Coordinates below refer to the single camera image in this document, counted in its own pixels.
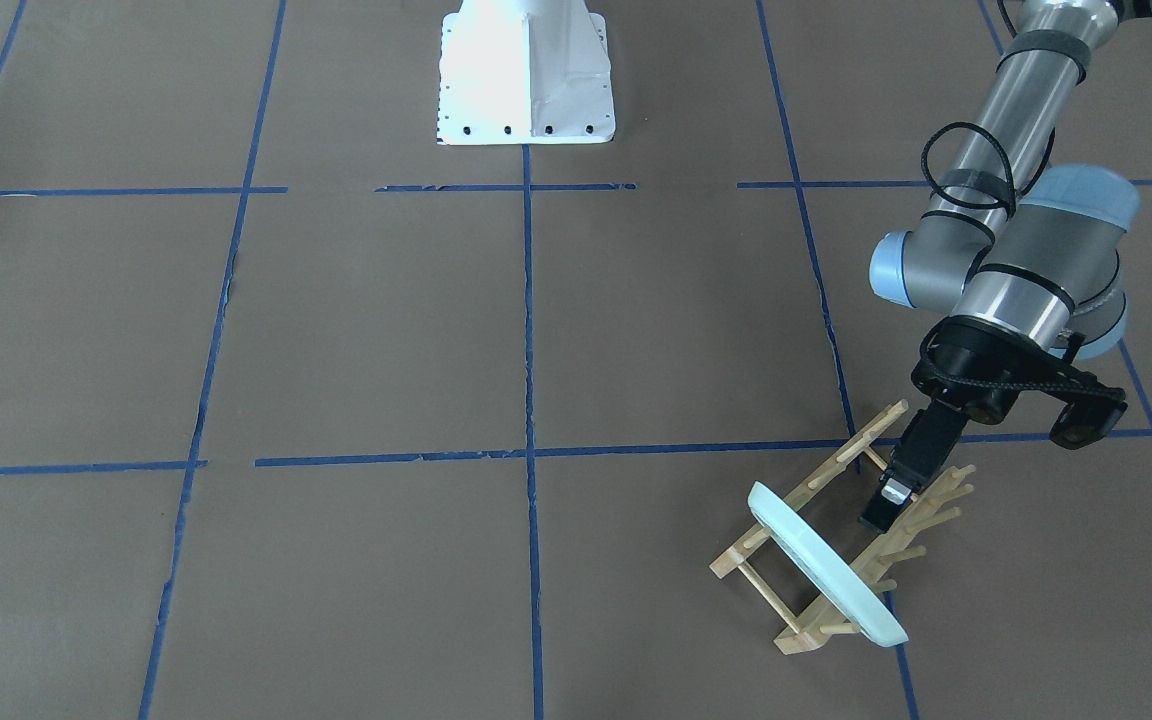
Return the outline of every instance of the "gray floor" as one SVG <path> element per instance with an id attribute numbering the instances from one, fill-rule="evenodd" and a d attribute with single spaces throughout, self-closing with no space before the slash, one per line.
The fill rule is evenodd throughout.
<path id="1" fill-rule="evenodd" d="M 535 150 L 435 145 L 456 5 L 0 0 L 0 719 L 1152 717 L 1152 22 L 1055 154 L 1144 200 L 1123 432 L 973 429 L 908 646 L 785 657 L 707 564 L 916 400 L 867 255 L 992 3 L 593 3 L 617 139 Z"/>

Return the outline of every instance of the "blue joint cap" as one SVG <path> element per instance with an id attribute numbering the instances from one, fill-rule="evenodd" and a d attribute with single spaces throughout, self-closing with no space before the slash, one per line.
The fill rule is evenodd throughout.
<path id="1" fill-rule="evenodd" d="M 874 295 L 895 302 L 896 305 L 914 306 L 905 291 L 905 236 L 909 232 L 890 232 L 878 241 L 873 256 L 869 258 L 869 287 Z"/>
<path id="2" fill-rule="evenodd" d="M 1079 361 L 1091 361 L 1092 357 L 1098 357 L 1105 355 L 1109 350 L 1114 350 L 1114 346 L 1123 340 L 1126 333 L 1128 333 L 1128 313 L 1132 310 L 1132 302 L 1124 300 L 1123 316 L 1120 316 L 1119 323 L 1114 323 L 1114 327 L 1107 333 L 1102 334 L 1096 340 L 1087 341 L 1078 350 Z M 1064 355 L 1064 348 L 1052 347 L 1047 350 L 1048 354 L 1061 357 Z"/>
<path id="3" fill-rule="evenodd" d="M 1043 173 L 1020 204 L 1064 210 L 1129 232 L 1140 194 L 1128 179 L 1096 165 L 1056 165 Z"/>

